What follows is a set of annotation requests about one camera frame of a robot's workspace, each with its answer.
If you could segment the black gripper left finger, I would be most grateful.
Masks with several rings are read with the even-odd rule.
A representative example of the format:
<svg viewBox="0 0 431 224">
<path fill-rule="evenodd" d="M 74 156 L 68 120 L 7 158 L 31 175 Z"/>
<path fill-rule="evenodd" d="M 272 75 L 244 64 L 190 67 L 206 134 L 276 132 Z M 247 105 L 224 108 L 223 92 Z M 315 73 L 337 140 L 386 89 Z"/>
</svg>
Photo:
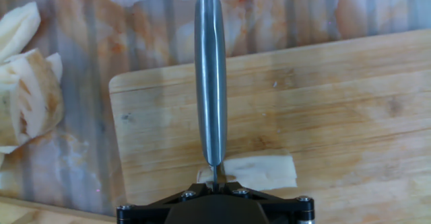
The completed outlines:
<svg viewBox="0 0 431 224">
<path fill-rule="evenodd" d="M 210 194 L 213 194 L 213 190 L 206 184 L 192 184 L 187 190 L 148 205 L 124 204 L 117 207 L 117 224 L 144 223 L 150 219 L 166 218 L 176 204 Z"/>
</svg>

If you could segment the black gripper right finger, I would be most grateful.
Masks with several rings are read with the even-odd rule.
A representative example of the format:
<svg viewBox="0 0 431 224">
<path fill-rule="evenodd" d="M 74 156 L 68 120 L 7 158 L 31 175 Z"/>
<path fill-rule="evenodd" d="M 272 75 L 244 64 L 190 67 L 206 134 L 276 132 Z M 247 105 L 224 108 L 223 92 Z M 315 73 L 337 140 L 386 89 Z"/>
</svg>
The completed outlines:
<svg viewBox="0 0 431 224">
<path fill-rule="evenodd" d="M 314 199 L 307 195 L 281 198 L 241 186 L 238 182 L 217 185 L 224 199 L 223 223 L 314 223 Z"/>
</svg>

